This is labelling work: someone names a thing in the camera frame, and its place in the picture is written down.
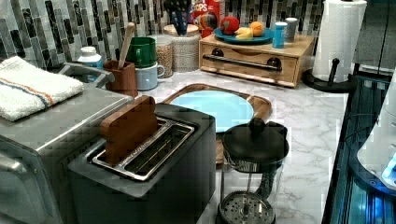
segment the glass stovetop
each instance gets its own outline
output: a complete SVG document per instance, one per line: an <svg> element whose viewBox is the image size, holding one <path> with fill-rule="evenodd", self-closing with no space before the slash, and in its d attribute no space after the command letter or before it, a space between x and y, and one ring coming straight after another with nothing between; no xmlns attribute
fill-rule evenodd
<svg viewBox="0 0 396 224"><path fill-rule="evenodd" d="M396 199L367 189L348 166L353 147L365 142L380 113L390 78L360 74L349 95L332 184L322 223L396 223Z"/></svg>

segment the paper towel roll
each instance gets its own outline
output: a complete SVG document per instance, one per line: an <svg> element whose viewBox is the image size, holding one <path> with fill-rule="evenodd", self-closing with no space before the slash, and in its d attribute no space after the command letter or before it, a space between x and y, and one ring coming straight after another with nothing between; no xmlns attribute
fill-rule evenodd
<svg viewBox="0 0 396 224"><path fill-rule="evenodd" d="M366 1L326 0L324 2L313 68L314 77L328 81L332 70L332 59L338 58L340 63L337 66L334 82L347 80L366 6Z"/></svg>

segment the blue cup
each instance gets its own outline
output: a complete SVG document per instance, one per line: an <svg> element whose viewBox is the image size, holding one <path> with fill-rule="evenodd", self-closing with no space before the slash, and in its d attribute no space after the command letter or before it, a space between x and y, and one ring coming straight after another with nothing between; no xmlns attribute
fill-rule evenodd
<svg viewBox="0 0 396 224"><path fill-rule="evenodd" d="M288 26L288 24L283 21L277 21L275 23L273 48L283 49L285 47L285 31L284 31L284 29L287 26Z"/></svg>

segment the oven handle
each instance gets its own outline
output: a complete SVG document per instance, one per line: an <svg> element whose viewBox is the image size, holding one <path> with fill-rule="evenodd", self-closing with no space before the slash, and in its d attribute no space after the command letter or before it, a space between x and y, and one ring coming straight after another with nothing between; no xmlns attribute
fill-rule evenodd
<svg viewBox="0 0 396 224"><path fill-rule="evenodd" d="M221 49L213 49L212 54L204 54L203 58L212 62L223 62L223 63L233 63L237 65L244 65L248 67L256 67L268 71L282 71L282 62L278 58L270 58L267 61L267 64L260 63L249 63L236 59L230 59L223 57L224 54Z"/></svg>

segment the stainless steel appliance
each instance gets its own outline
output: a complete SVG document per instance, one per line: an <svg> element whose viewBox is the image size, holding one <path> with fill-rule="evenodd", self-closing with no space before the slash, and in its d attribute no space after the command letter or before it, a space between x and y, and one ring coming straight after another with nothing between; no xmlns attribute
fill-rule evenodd
<svg viewBox="0 0 396 224"><path fill-rule="evenodd" d="M195 223L215 190L215 119L157 104L161 128L115 166L100 139L68 165L79 223Z"/></svg>
<svg viewBox="0 0 396 224"><path fill-rule="evenodd" d="M0 119L0 223L77 223L67 164L99 139L104 118L133 100L96 88L111 73L84 69L60 72L99 76L83 93L25 119Z"/></svg>

